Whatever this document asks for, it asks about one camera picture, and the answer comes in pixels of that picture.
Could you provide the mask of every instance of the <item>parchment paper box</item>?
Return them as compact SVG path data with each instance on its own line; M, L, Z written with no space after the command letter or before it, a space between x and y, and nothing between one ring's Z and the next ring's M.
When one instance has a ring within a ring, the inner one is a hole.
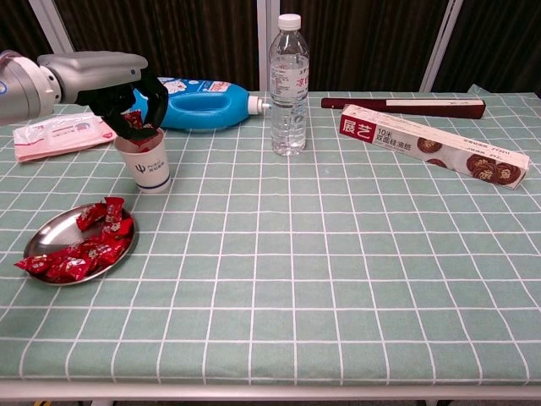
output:
M509 189L530 166L527 155L354 105L342 111L340 133Z

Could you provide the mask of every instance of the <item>table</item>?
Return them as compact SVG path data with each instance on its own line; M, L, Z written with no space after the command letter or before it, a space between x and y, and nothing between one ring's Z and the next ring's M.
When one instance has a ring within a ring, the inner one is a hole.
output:
M409 118L524 152L530 172L508 190L347 138L323 96L481 96L480 120ZM168 130L174 182L159 195L138 192L111 145L15 164L13 129L0 128L0 398L66 382L541 396L533 93L312 92L307 149L290 158L272 153L267 117ZM117 270L54 288L12 265L47 219L104 195L140 229Z

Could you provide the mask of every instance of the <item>paper cup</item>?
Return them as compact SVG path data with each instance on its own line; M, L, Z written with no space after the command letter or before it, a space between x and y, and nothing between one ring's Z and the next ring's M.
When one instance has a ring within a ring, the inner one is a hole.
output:
M142 146L138 146L122 137L114 141L134 181L143 193L160 193L171 184L169 162L167 161L166 143L163 131Z

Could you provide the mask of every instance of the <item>pink package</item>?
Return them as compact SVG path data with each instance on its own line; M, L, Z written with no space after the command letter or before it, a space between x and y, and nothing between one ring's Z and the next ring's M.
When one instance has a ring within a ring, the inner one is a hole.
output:
M116 133L91 112L58 116L14 130L17 162L62 155L111 142Z

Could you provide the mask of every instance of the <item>silver plate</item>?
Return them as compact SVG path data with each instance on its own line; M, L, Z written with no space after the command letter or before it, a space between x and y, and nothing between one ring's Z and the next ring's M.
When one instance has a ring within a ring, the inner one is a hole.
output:
M49 220L43 227L41 227L37 231L36 234L34 234L34 236L26 245L24 252L25 258L27 256L51 254L54 251L61 250L62 248L65 248L71 244L76 244L83 239L87 239L89 237L92 237L93 235L99 234L103 225L102 222L98 222L92 225L90 228L83 232L79 230L79 228L77 227L77 223L75 222L75 219L79 216L79 214L81 214L81 212L88 206L92 206L92 204L75 207L74 209L65 211L64 213L61 213L53 219ZM28 272L29 275L49 285L64 286L75 285L77 283L89 281L111 270L113 267L121 263L124 260L126 254L131 251L137 244L137 224L135 223L135 219L128 211L125 211L124 209L123 216L131 217L134 225L132 226L132 232L130 235L131 241L128 248L122 253L122 255L120 255L120 257L114 264L105 268L98 268L97 271L92 272L90 275L87 275L80 281L71 281L65 283L54 283L46 280L42 275L33 275Z

